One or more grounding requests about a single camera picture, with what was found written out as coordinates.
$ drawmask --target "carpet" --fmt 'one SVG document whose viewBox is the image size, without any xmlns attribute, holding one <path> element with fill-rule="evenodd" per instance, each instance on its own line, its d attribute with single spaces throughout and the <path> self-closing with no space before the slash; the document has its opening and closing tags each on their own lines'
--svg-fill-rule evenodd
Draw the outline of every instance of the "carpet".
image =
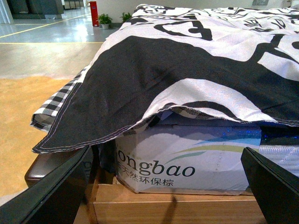
<svg viewBox="0 0 299 224">
<path fill-rule="evenodd" d="M 31 148 L 45 132 L 29 126 L 32 114 L 69 80 L 0 79 L 0 196 L 27 187 L 24 175 L 37 157 Z"/>
</svg>

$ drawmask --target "black and white comforter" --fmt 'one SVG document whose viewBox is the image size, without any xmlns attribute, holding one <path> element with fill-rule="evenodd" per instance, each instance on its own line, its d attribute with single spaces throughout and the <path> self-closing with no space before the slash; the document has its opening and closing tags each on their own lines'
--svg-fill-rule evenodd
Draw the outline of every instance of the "black and white comforter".
<svg viewBox="0 0 299 224">
<path fill-rule="evenodd" d="M 299 8 L 140 5 L 93 61 L 33 115 L 38 153 L 194 119 L 299 126 Z"/>
</svg>

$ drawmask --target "red fire extinguisher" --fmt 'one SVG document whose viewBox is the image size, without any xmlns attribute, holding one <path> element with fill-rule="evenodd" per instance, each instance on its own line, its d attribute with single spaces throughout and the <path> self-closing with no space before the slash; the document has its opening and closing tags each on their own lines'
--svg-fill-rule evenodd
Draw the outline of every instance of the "red fire extinguisher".
<svg viewBox="0 0 299 224">
<path fill-rule="evenodd" d="M 92 13 L 93 26 L 98 27 L 99 26 L 99 20 L 98 20 L 97 2 L 96 1 L 90 1 L 89 4 L 90 4 L 90 11 Z"/>
</svg>

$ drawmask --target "floor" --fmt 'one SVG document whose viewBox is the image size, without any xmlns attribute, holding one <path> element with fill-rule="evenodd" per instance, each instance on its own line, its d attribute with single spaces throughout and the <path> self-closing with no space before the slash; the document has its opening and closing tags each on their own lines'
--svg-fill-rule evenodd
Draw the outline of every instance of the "floor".
<svg viewBox="0 0 299 224">
<path fill-rule="evenodd" d="M 61 20 L 0 24 L 0 196 L 27 186 L 24 175 L 37 156 L 31 148 L 46 135 L 29 126 L 32 113 L 116 30 L 93 27 L 88 7 L 65 10 Z"/>
</svg>

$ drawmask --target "gingham fabric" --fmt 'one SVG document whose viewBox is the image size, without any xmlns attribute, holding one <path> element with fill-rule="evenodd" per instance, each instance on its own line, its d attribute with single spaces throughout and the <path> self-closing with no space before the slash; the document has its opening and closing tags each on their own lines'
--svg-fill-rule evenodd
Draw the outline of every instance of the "gingham fabric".
<svg viewBox="0 0 299 224">
<path fill-rule="evenodd" d="M 82 72 L 85 70 L 86 67 L 82 69 L 74 79 L 69 81 L 65 86 L 49 97 L 49 99 L 47 99 L 44 104 L 34 112 L 31 118 L 30 126 L 44 132 L 48 132 L 50 130 L 51 125 L 53 124 L 62 104 L 74 88 L 74 85 L 80 79 Z"/>
</svg>

